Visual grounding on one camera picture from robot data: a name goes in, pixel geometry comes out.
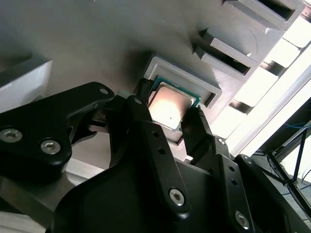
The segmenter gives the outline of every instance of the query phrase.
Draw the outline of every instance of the black cable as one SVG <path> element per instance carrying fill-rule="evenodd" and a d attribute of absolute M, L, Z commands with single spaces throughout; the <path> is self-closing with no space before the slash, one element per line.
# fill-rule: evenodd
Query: black cable
<path fill-rule="evenodd" d="M 278 175 L 277 172 L 276 172 L 276 170 L 274 169 L 274 167 L 272 167 L 272 165 L 271 165 L 271 163 L 270 163 L 270 160 L 269 160 L 269 157 L 268 157 L 268 156 L 267 156 L 267 161 L 268 161 L 268 163 L 269 163 L 269 165 L 270 165 L 270 170 L 273 169 L 274 174 L 275 174 L 275 175 Z"/>
<path fill-rule="evenodd" d="M 311 184 L 308 184 L 307 186 L 304 186 L 304 187 L 300 188 L 299 190 L 303 190 L 303 189 L 308 188 L 310 186 L 311 186 Z"/>
<path fill-rule="evenodd" d="M 311 169 L 307 172 L 307 174 L 306 174 L 304 177 L 302 177 L 302 180 L 301 180 L 302 183 L 303 183 L 305 177 L 306 177 L 310 172 L 311 172 Z"/>

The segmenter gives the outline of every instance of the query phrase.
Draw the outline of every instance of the screw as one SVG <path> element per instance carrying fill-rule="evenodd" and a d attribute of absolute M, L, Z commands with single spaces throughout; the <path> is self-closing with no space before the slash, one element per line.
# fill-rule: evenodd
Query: screw
<path fill-rule="evenodd" d="M 222 144 L 223 146 L 225 145 L 225 142 L 224 142 L 221 138 L 218 138 L 218 141 L 219 141 L 220 144 Z"/>
<path fill-rule="evenodd" d="M 56 154 L 60 151 L 60 144 L 54 140 L 46 140 L 41 143 L 41 150 L 47 154 Z"/>
<path fill-rule="evenodd" d="M 104 88 L 100 89 L 100 92 L 102 92 L 103 94 L 107 95 L 108 94 L 108 91 Z"/>
<path fill-rule="evenodd" d="M 244 156 L 244 159 L 249 163 L 252 164 L 252 161 L 250 161 L 250 159 L 247 156 Z"/>
<path fill-rule="evenodd" d="M 18 142 L 23 137 L 23 134 L 16 129 L 5 129 L 0 132 L 0 139 L 3 142 L 13 143 Z"/>
<path fill-rule="evenodd" d="M 249 229 L 249 222 L 248 222 L 248 220 L 239 211 L 235 212 L 235 219 L 241 225 L 241 227 L 243 227 L 245 230 Z"/>
<path fill-rule="evenodd" d="M 170 190 L 170 198 L 178 206 L 182 206 L 185 203 L 184 195 L 178 189 L 173 188 Z"/>
<path fill-rule="evenodd" d="M 142 104 L 142 102 L 139 99 L 135 99 L 135 102 L 138 104 Z"/>

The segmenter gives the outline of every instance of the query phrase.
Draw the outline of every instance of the gray plastic holder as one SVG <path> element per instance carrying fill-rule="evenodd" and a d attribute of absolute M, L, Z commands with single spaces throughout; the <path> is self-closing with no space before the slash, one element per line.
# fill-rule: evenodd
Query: gray plastic holder
<path fill-rule="evenodd" d="M 206 32 L 203 39 L 206 48 L 198 46 L 194 52 L 202 62 L 217 68 L 227 75 L 245 83 L 259 64 L 247 55 L 237 51 L 223 41 Z"/>
<path fill-rule="evenodd" d="M 225 0 L 223 7 L 266 34 L 288 30 L 306 6 L 302 0 Z"/>
<path fill-rule="evenodd" d="M 144 78 L 155 80 L 161 76 L 166 80 L 187 89 L 201 97 L 201 103 L 211 109 L 222 94 L 221 88 L 214 83 L 208 83 L 177 66 L 154 55 L 144 73 Z"/>

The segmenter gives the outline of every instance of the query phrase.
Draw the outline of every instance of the processor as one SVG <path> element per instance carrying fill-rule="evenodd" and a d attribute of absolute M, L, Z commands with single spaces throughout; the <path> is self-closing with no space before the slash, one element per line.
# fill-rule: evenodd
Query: processor
<path fill-rule="evenodd" d="M 189 108 L 196 107 L 200 97 L 174 83 L 157 76 L 149 97 L 149 111 L 153 121 L 174 132 Z"/>

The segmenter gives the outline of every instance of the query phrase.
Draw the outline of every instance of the rectangular recess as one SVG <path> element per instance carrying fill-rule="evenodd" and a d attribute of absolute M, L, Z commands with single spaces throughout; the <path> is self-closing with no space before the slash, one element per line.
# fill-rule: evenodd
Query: rectangular recess
<path fill-rule="evenodd" d="M 226 65 L 230 66 L 231 68 L 237 70 L 239 73 L 246 75 L 250 70 L 250 67 L 238 62 L 234 58 L 230 57 L 229 55 L 221 52 L 220 50 L 209 46 L 208 48 L 204 48 L 204 51 L 209 55 L 213 56 L 214 58 L 220 60 L 221 62 L 225 63 Z"/>
<path fill-rule="evenodd" d="M 285 71 L 285 68 L 275 61 L 270 61 L 269 63 L 262 62 L 260 67 L 278 77 Z"/>
<path fill-rule="evenodd" d="M 295 10 L 288 8 L 287 6 L 285 6 L 280 1 L 277 0 L 258 0 L 258 1 L 264 4 L 266 7 L 270 8 L 272 11 L 274 11 L 284 19 L 289 19 L 295 12 Z"/>

